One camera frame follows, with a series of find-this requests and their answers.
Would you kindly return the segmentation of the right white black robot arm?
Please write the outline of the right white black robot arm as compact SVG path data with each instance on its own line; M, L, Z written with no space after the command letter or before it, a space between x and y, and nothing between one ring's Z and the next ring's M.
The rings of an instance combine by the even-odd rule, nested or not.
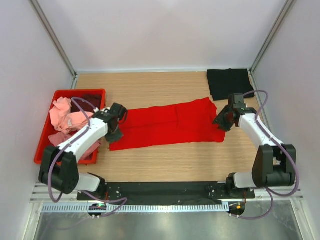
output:
M244 189L265 188L276 196L290 197L300 185L296 148L275 137L262 122L261 110L248 107L244 97L243 93L230 94L228 104L213 121L224 132L232 127L242 129L257 148L252 170L231 173L225 192L229 197L237 198Z

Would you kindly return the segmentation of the red t shirt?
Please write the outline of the red t shirt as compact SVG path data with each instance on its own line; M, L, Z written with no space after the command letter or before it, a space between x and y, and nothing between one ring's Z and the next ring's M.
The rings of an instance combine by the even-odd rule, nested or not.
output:
M128 110L123 137L110 151L182 143L222 143L226 133L214 123L217 107L209 97L191 102Z

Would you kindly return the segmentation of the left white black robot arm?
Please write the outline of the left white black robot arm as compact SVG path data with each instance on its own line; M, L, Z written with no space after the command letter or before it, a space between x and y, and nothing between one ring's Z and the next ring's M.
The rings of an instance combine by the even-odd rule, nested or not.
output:
M79 173L78 163L85 152L101 138L108 143L123 137L120 124L125 122L128 110L113 103L102 110L95 109L88 124L70 139L58 146L47 146L42 155L38 180L48 186L51 200L57 203L63 194L73 191L88 193L93 199L101 200L106 194L105 180L92 173Z

